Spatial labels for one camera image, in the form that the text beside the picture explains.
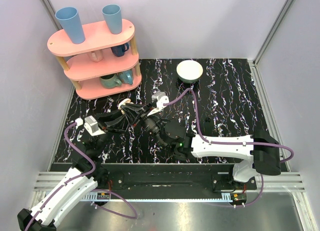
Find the white earbud charging case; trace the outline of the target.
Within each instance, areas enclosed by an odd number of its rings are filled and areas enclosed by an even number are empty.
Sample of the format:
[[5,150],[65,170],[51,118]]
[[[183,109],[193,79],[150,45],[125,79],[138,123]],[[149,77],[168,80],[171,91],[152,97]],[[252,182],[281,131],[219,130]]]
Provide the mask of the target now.
[[123,106],[125,106],[126,104],[131,103],[131,99],[130,98],[125,98],[123,99],[119,104],[118,104],[118,109],[121,111],[121,113],[124,115],[125,111],[123,110]]

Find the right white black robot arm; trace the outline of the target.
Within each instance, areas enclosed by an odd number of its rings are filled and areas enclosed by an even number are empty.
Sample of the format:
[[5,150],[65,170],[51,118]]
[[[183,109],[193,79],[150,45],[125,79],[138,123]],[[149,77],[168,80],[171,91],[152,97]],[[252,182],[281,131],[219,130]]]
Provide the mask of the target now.
[[159,108],[151,103],[140,105],[126,102],[119,104],[118,109],[130,126],[140,125],[158,145],[170,150],[179,160],[203,157],[240,159],[227,176],[228,186],[232,189],[239,189],[258,174],[281,174],[279,142],[264,130],[238,137],[202,136],[188,133],[186,127],[175,119],[157,117],[155,114]]

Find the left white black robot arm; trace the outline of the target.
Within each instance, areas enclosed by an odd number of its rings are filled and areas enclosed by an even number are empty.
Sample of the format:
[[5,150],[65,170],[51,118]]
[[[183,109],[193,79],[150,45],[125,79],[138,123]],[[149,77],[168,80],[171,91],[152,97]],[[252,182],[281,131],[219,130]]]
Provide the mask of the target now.
[[129,206],[134,216],[104,208],[95,203],[95,199],[92,199],[92,205],[95,209],[102,209],[127,219],[138,218],[137,211],[127,200],[110,189],[103,189],[108,184],[108,177],[98,170],[99,165],[94,162],[94,154],[97,150],[92,149],[91,153],[88,151],[82,152],[68,138],[69,129],[81,125],[94,137],[103,133],[98,129],[98,123],[92,116],[88,116],[85,119],[78,118],[65,129],[64,137],[66,141],[82,156],[82,159],[78,161],[76,166],[68,170],[64,178],[42,201],[31,210],[24,208],[18,213],[18,224],[22,231],[55,231],[76,204],[86,195],[92,193],[107,193],[116,196]]

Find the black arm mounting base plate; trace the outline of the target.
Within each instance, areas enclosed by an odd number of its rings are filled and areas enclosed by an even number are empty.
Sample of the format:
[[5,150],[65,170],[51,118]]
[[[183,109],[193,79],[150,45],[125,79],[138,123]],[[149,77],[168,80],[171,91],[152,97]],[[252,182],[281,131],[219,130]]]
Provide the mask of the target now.
[[111,183],[113,190],[197,187],[219,192],[257,188],[254,177],[236,181],[233,167],[225,163],[107,163],[97,166],[96,172],[103,182]]

